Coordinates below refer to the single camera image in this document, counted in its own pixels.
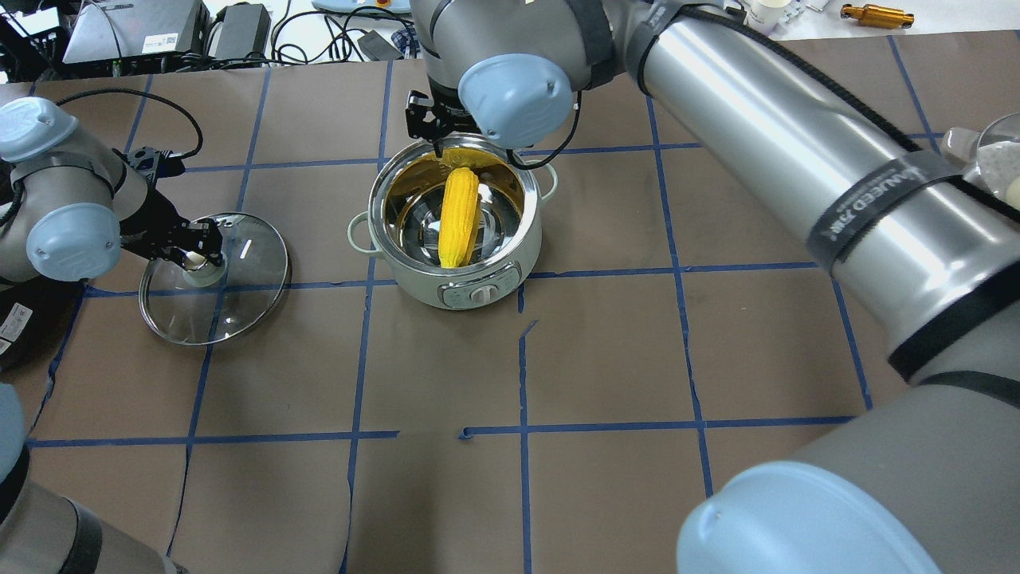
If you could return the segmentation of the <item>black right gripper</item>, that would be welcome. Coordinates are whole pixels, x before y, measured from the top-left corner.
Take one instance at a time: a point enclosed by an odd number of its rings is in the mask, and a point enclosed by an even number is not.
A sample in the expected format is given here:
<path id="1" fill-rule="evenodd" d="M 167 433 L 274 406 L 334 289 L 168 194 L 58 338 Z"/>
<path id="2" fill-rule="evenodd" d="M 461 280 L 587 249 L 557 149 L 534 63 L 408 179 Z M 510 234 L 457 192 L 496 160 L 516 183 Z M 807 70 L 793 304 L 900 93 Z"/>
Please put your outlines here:
<path id="1" fill-rule="evenodd" d="M 481 128 L 455 88 L 437 88 L 431 93 L 410 90 L 406 98 L 405 125 L 409 138 L 430 144 L 455 133 L 481 135 Z"/>

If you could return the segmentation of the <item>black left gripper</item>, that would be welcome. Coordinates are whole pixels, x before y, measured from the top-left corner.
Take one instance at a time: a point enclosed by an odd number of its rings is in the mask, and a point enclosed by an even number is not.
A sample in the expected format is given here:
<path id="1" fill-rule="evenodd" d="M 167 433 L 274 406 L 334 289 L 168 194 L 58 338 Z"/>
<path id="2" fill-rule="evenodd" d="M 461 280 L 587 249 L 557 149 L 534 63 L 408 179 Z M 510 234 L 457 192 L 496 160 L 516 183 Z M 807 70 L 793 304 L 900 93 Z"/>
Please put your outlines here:
<path id="1" fill-rule="evenodd" d="M 140 258 L 163 259 L 182 269 L 199 269 L 200 255 L 223 266 L 223 237 L 215 219 L 197 224 L 183 218 L 174 203 L 137 171 L 120 181 L 120 246 Z"/>

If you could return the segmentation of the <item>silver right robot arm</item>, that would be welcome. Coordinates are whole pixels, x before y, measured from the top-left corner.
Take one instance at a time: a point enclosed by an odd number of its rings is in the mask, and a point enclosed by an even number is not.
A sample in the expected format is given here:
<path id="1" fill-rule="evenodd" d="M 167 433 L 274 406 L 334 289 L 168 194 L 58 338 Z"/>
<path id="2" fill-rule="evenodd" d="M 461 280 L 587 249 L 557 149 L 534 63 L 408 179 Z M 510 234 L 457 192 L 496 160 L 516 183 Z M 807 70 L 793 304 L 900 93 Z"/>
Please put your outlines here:
<path id="1" fill-rule="evenodd" d="M 708 497 L 678 572 L 1017 572 L 1017 210 L 722 1 L 410 8 L 441 121 L 514 151 L 627 73 L 885 330 L 910 388 Z"/>

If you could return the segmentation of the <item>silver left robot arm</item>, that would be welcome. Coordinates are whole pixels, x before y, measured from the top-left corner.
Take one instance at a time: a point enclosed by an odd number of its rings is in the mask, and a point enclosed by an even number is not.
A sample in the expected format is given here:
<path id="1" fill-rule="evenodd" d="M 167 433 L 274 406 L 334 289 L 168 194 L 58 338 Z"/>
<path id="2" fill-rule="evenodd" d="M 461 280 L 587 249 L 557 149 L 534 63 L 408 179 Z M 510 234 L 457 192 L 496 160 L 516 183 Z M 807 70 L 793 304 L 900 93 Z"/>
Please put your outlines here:
<path id="1" fill-rule="evenodd" d="M 2 106 L 2 160 L 12 197 L 2 211 L 2 286 L 112 271 L 123 250 L 186 271 L 222 266 L 211 219 L 191 222 L 57 103 L 26 96 Z M 2 385 L 4 573 L 182 573 L 185 567 L 30 479 L 22 401 Z"/>

